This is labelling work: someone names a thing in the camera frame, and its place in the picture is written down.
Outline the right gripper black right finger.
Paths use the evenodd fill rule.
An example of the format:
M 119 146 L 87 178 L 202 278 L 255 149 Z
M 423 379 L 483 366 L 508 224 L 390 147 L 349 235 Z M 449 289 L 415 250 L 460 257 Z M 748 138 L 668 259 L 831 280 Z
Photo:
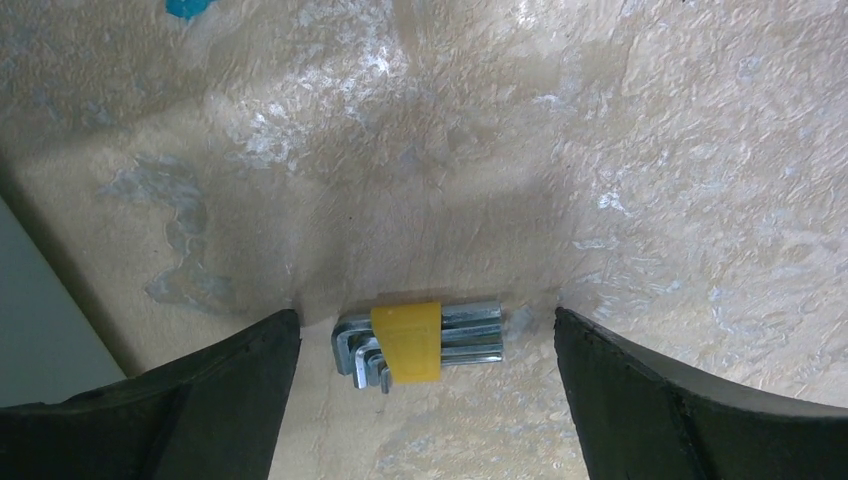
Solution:
M 555 312 L 554 346 L 593 479 L 843 479 L 844 408 L 728 381 Z

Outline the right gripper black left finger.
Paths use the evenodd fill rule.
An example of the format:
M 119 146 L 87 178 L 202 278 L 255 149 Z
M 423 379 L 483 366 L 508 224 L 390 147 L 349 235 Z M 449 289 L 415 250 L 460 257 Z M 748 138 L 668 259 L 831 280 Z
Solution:
M 298 315 L 142 375 L 1 411 L 5 479 L 265 479 L 301 346 Z

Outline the translucent green tool box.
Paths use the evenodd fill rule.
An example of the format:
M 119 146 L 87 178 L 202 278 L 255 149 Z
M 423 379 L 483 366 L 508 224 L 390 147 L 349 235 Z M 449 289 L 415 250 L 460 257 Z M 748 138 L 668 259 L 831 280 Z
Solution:
M 6 203 L 1 204 L 1 405 L 57 403 L 126 378 Z

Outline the yellow clip hex key set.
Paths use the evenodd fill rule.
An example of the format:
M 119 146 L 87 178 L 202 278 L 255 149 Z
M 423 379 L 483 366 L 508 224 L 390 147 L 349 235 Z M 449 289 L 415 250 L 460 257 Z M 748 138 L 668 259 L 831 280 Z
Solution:
M 435 382 L 444 367 L 502 361 L 502 307 L 498 301 L 376 307 L 339 318 L 331 344 L 339 374 L 350 375 L 357 389 L 387 394 L 394 380 Z

